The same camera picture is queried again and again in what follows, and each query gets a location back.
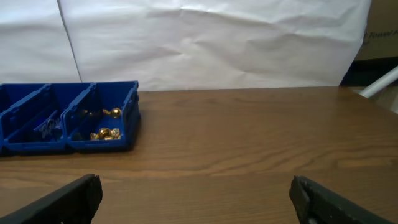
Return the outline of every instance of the gold ball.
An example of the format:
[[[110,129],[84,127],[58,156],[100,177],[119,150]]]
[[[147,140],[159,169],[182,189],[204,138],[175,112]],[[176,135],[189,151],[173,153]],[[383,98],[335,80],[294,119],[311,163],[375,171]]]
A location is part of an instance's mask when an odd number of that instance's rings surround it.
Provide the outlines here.
[[[122,111],[120,110],[120,108],[113,108],[110,112],[110,116],[113,118],[118,118],[118,117],[120,117],[121,114],[122,114]]]
[[[106,136],[111,135],[111,130],[109,128],[101,128],[98,131],[97,137],[98,139],[104,139]]]

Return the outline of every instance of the blue plastic bin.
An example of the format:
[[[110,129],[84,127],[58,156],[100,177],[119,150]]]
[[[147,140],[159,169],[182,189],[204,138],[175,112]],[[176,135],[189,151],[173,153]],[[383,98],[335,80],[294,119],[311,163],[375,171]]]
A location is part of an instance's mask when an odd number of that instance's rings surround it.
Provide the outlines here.
[[[0,113],[14,103],[38,90],[44,84],[2,84],[0,85]]]
[[[4,147],[11,152],[64,150],[63,113],[89,86],[89,83],[45,84],[11,105],[0,114]]]
[[[78,151],[127,149],[141,118],[138,108],[138,82],[93,83],[65,112],[63,123],[67,144]],[[121,109],[121,116],[112,118],[103,113]],[[100,128],[118,128],[120,139],[90,141],[90,133]]]

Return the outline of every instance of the white paper backdrop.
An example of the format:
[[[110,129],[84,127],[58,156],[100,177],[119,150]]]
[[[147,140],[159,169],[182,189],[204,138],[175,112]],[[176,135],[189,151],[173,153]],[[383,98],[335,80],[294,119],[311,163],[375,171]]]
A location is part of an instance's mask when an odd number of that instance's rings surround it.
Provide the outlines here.
[[[338,85],[368,0],[61,0],[84,82],[141,90]]]
[[[55,0],[0,1],[0,83],[80,82]]]

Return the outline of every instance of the wooden tabletop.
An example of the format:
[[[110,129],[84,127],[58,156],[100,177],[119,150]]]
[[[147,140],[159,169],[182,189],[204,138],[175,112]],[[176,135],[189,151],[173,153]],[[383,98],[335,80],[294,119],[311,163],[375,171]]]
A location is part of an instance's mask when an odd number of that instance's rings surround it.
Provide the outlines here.
[[[342,88],[141,92],[133,151],[0,159],[0,215],[88,173],[93,223],[298,223],[305,175],[398,222],[398,115]]]

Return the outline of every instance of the wrinkled white paper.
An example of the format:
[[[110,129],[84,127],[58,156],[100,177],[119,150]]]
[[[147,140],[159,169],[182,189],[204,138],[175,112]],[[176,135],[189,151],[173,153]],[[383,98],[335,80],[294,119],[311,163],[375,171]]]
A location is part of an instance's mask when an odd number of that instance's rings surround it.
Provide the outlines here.
[[[0,1],[0,83],[80,82],[57,1]]]
[[[141,90],[336,86],[370,0],[61,0],[84,82]]]

